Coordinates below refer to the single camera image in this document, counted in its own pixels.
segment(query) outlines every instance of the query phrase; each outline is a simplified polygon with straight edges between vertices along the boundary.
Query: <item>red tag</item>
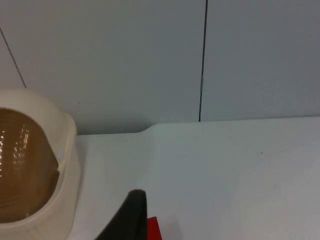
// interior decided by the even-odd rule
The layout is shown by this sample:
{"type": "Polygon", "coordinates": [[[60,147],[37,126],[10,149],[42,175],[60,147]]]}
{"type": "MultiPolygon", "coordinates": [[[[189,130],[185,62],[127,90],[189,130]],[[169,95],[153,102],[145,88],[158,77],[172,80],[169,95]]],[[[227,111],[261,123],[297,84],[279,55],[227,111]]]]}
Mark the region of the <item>red tag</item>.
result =
{"type": "Polygon", "coordinates": [[[148,240],[162,240],[156,216],[148,219],[148,240]]]}

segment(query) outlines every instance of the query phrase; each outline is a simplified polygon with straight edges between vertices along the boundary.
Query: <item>white wall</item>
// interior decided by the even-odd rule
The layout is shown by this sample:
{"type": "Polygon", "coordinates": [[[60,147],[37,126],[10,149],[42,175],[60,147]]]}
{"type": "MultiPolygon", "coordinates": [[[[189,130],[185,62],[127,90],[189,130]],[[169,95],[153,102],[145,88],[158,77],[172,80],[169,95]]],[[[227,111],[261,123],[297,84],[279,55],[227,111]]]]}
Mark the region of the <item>white wall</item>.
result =
{"type": "Polygon", "coordinates": [[[80,133],[198,119],[204,0],[4,0],[0,26],[28,88],[80,133]]]}
{"type": "Polygon", "coordinates": [[[319,0],[209,0],[202,120],[320,115],[319,23],[319,0]]]}
{"type": "Polygon", "coordinates": [[[0,88],[23,88],[6,42],[0,34],[0,88]]]}

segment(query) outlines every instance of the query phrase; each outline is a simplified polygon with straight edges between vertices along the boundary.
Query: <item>cream plastic container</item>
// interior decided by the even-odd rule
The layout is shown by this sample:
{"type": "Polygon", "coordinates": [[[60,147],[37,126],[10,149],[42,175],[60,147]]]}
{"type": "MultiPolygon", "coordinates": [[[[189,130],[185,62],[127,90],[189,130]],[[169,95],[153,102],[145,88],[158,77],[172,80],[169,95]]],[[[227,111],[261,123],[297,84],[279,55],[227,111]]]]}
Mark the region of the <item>cream plastic container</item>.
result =
{"type": "Polygon", "coordinates": [[[42,128],[60,173],[53,195],[39,211],[0,223],[0,240],[65,240],[72,229],[81,176],[75,122],[51,100],[27,89],[0,90],[0,108],[20,112],[42,128]]]}

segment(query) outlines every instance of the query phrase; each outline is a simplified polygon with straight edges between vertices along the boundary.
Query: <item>tabletop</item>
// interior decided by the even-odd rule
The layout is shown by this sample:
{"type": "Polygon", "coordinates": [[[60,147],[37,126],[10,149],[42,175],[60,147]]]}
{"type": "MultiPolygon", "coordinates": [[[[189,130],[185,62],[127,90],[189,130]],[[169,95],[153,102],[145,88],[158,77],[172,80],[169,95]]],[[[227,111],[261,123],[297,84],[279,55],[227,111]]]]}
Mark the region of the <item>tabletop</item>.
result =
{"type": "Polygon", "coordinates": [[[320,237],[320,117],[159,124],[82,135],[68,240],[93,240],[127,193],[147,193],[163,240],[320,237]]]}

